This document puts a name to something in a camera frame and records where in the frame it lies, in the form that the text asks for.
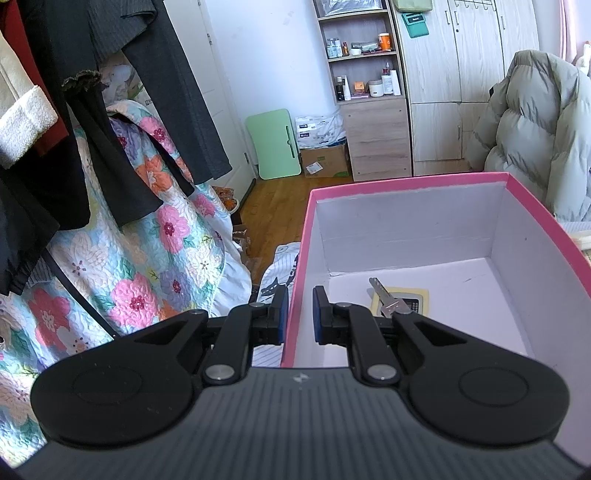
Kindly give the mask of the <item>teal wall organizer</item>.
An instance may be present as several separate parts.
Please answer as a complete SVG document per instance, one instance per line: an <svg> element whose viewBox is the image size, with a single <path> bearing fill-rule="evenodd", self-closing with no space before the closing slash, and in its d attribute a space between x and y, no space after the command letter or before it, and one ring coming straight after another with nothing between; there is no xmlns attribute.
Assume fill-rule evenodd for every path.
<svg viewBox="0 0 591 480"><path fill-rule="evenodd" d="M411 38L419 38L429 34L423 13L402 13L402 18Z"/></svg>

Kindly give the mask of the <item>white printed table cloth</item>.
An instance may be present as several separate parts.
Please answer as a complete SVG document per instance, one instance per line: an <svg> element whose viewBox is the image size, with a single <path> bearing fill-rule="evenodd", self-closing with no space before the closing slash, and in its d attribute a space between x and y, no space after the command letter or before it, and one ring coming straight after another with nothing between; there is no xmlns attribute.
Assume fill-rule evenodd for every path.
<svg viewBox="0 0 591 480"><path fill-rule="evenodd" d="M270 304L276 293L276 288L279 286L287 287L290 295L293 293L300 249L300 242L291 242L276 247L273 262L266 269L263 279L260 281L257 302ZM259 346L253 350L252 366L279 368L281 357L283 357L283 345Z"/></svg>

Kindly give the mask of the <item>white jar on shelf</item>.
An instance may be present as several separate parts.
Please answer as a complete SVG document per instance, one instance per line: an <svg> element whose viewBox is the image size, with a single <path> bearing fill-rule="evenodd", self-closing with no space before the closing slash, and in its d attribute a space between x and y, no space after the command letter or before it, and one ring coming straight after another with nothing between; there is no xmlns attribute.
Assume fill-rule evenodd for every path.
<svg viewBox="0 0 591 480"><path fill-rule="evenodd" d="M372 97L372 98L383 97L385 94L383 81L382 80L370 81L368 83L368 90L370 93L370 97Z"/></svg>

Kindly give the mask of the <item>white fleece cuff garment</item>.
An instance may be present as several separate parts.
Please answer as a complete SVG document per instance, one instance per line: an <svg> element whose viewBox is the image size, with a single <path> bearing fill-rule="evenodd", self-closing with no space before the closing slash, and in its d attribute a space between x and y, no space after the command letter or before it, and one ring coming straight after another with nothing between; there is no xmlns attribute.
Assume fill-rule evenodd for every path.
<svg viewBox="0 0 591 480"><path fill-rule="evenodd" d="M9 169L58 120L39 86L20 97L1 117L1 166Z"/></svg>

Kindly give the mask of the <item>dark hanging garment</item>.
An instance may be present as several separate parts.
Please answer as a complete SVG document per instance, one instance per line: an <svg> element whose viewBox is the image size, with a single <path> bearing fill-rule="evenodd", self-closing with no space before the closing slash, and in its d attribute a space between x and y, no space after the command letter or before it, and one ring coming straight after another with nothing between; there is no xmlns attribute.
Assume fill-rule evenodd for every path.
<svg viewBox="0 0 591 480"><path fill-rule="evenodd" d="M90 219L76 128L118 225L160 200L133 170L108 119L100 65L122 53L138 73L194 183L231 170L197 81L160 1L5 1L1 117L39 86L57 122L9 169L1 166L1 292L21 294L62 230Z"/></svg>

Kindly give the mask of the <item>orange bottle on shelf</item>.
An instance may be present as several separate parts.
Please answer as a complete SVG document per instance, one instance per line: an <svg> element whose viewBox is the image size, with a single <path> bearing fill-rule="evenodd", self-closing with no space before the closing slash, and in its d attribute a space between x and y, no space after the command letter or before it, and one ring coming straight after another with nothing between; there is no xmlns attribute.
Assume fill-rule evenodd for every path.
<svg viewBox="0 0 591 480"><path fill-rule="evenodd" d="M391 35L388 32L383 32L378 35L379 48L383 52L392 51Z"/></svg>

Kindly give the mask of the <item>brown cardboard box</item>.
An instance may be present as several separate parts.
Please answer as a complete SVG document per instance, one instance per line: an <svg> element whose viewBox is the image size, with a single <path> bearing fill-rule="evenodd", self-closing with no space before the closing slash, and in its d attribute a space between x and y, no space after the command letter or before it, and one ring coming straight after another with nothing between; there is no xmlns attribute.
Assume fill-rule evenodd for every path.
<svg viewBox="0 0 591 480"><path fill-rule="evenodd" d="M348 178L351 176L348 146L301 150L301 169L307 178Z"/></svg>

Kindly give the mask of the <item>wooden shelf cabinet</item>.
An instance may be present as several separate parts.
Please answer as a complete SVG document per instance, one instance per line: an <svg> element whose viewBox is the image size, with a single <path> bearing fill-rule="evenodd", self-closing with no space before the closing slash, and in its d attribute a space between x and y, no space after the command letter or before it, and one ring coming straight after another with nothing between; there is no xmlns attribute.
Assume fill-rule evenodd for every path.
<svg viewBox="0 0 591 480"><path fill-rule="evenodd" d="M394 15L387 1L315 1L335 103L342 115L353 179L413 175L408 101ZM378 35L391 35L392 51ZM370 97L368 83L382 80L385 94Z"/></svg>

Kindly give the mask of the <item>floral quilted blanket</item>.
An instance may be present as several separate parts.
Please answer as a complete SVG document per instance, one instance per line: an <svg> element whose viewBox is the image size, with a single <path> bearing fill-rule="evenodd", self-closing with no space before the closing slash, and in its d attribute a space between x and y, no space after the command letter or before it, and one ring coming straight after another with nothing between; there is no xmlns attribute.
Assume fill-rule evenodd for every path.
<svg viewBox="0 0 591 480"><path fill-rule="evenodd" d="M1 456L18 466L44 445L30 405L36 377L53 363L190 309L228 314L252 280L232 238L233 191L196 184L141 80L122 55L102 66L109 122L136 174L160 200L118 226L91 164L89 137L75 133L90 220L57 234L49 251L63 272L1 300Z"/></svg>

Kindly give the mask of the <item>light wood wardrobe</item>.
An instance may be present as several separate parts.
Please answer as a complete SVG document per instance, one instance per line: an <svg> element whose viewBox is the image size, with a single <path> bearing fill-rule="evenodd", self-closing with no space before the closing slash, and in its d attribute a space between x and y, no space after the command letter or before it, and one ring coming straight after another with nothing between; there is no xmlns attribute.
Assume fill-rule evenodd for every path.
<svg viewBox="0 0 591 480"><path fill-rule="evenodd" d="M411 38L391 4L409 103L413 173L466 172L468 142L516 52L536 50L530 1L434 1L427 36Z"/></svg>

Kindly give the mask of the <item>pack of white packages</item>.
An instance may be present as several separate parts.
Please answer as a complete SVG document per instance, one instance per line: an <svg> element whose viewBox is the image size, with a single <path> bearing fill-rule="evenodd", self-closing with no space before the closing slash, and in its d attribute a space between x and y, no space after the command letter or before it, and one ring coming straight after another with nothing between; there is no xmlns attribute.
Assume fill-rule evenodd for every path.
<svg viewBox="0 0 591 480"><path fill-rule="evenodd" d="M324 116L301 116L295 119L297 146L303 149L325 148L346 139L339 111Z"/></svg>

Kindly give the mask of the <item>pink cardboard shoe box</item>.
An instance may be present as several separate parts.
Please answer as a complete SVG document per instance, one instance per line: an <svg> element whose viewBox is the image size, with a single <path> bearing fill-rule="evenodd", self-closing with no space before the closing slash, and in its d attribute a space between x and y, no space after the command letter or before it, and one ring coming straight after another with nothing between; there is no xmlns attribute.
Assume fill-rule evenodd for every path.
<svg viewBox="0 0 591 480"><path fill-rule="evenodd" d="M311 292L370 305L370 278L423 289L429 316L552 367L569 412L559 445L590 459L590 265L514 177L472 173L318 189L305 215L283 366L346 364L315 342Z"/></svg>

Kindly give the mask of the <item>grey puffer jacket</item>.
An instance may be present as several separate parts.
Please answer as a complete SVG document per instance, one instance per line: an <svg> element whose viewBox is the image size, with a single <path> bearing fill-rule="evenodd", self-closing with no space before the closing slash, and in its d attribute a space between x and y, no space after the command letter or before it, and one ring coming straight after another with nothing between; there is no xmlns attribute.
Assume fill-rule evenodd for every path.
<svg viewBox="0 0 591 480"><path fill-rule="evenodd" d="M560 222L590 220L590 79L557 56L515 54L468 142L475 172L514 176Z"/></svg>

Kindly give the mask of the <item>cream remote under key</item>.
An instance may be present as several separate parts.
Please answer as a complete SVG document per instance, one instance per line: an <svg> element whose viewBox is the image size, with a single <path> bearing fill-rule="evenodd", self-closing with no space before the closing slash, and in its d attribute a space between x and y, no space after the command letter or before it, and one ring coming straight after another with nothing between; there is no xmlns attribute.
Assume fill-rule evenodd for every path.
<svg viewBox="0 0 591 480"><path fill-rule="evenodd" d="M427 316L429 314L429 291L426 289L410 289L410 288L397 288L387 287L387 291L397 298L402 298L407 305L414 311L421 315ZM382 302L377 293L373 294L372 303L370 304L370 312L374 316L382 316L381 311Z"/></svg>

